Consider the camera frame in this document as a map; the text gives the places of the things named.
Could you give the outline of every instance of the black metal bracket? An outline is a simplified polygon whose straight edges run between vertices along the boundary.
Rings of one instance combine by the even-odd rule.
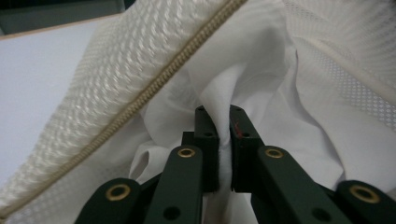
[[[231,190],[249,192],[259,223],[396,223],[396,202],[373,186],[344,181],[336,192],[316,184],[283,148],[266,146],[246,112],[231,105]],[[76,223],[201,223],[202,196],[219,188],[219,137],[200,106],[195,130],[183,133],[163,173],[139,185],[101,186]]]

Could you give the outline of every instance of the white fabric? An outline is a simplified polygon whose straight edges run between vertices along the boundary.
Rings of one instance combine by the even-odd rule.
[[[98,171],[99,167],[132,161],[129,177],[144,182],[162,170],[170,150],[180,144],[182,132],[193,130],[194,108],[204,105],[221,137],[221,186],[219,192],[205,196],[203,222],[257,223],[248,195],[230,192],[228,109],[233,104],[247,111],[265,144],[288,150],[319,184],[333,189],[341,180],[359,179],[384,191],[396,188],[393,172],[396,119],[393,119],[392,101],[385,99],[395,97],[389,95],[391,91],[371,91],[370,87],[364,87],[368,79],[361,81],[359,74],[350,74],[364,65],[364,72],[378,78],[371,79],[377,83],[373,85],[385,83],[391,90],[389,83],[395,78],[391,72],[395,71],[392,69],[396,59],[391,57],[395,52],[393,42],[387,41],[396,31],[384,22],[383,16],[392,18],[392,14],[384,5],[375,7],[371,1],[285,2],[286,7],[278,1],[245,4],[138,117],[82,166]],[[360,10],[349,15],[348,11],[354,7]],[[367,14],[373,7],[375,13]],[[358,22],[365,15],[370,20]],[[363,27],[365,22],[374,24],[370,26],[371,32],[379,29],[389,33],[382,39],[368,35],[354,43],[352,37],[361,34],[361,30],[352,26]],[[362,109],[356,96],[364,100],[364,108],[372,110]],[[374,111],[381,106],[389,110],[383,116],[380,111],[377,114]],[[381,119],[387,115],[390,120]],[[82,185],[76,184],[68,192],[81,188]],[[34,201],[35,205],[28,205],[21,213],[43,204],[38,202],[49,193],[44,193]],[[74,220],[81,202],[75,205],[68,211],[69,216],[62,215],[58,223]],[[35,220],[50,223],[52,218],[60,217],[60,208],[47,206],[46,209],[51,215]],[[19,214],[9,222],[16,222]],[[25,214],[18,221],[29,220],[31,216]]]
[[[0,189],[0,217],[80,156],[125,106],[143,100],[143,91],[154,94],[152,82],[166,81],[163,68],[225,2],[137,1],[102,25],[34,151]]]

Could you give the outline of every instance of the woven fabric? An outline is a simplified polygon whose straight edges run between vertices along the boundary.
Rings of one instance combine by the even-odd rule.
[[[368,89],[396,105],[394,1],[284,1],[291,36],[315,43]]]
[[[98,166],[88,159],[28,206],[13,214],[7,223],[73,223],[98,186],[109,179],[127,177],[129,168],[129,162],[117,166]]]
[[[299,52],[296,88],[304,109],[332,143],[344,173],[385,192],[396,186],[396,133],[381,119],[392,105],[364,87],[324,52],[296,39]],[[389,116],[394,116],[392,109]]]
[[[0,211],[29,195],[87,146],[224,2],[137,1],[103,26],[32,155],[1,189]]]

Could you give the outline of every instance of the screw hole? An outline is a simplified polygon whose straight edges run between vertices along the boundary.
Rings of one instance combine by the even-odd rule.
[[[312,215],[319,221],[322,222],[330,222],[332,220],[332,217],[328,212],[321,208],[314,208],[312,210]]]
[[[113,196],[120,196],[121,194],[123,194],[125,192],[124,188],[116,188],[113,189],[113,191],[111,191],[111,195]]]
[[[180,210],[177,207],[167,207],[163,211],[163,217],[167,220],[175,220],[180,216]]]
[[[356,192],[363,198],[372,199],[373,196],[366,190],[357,189]]]

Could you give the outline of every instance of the white surface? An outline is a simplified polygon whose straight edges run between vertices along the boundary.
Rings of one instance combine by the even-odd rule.
[[[98,23],[0,41],[0,186],[33,150]]]

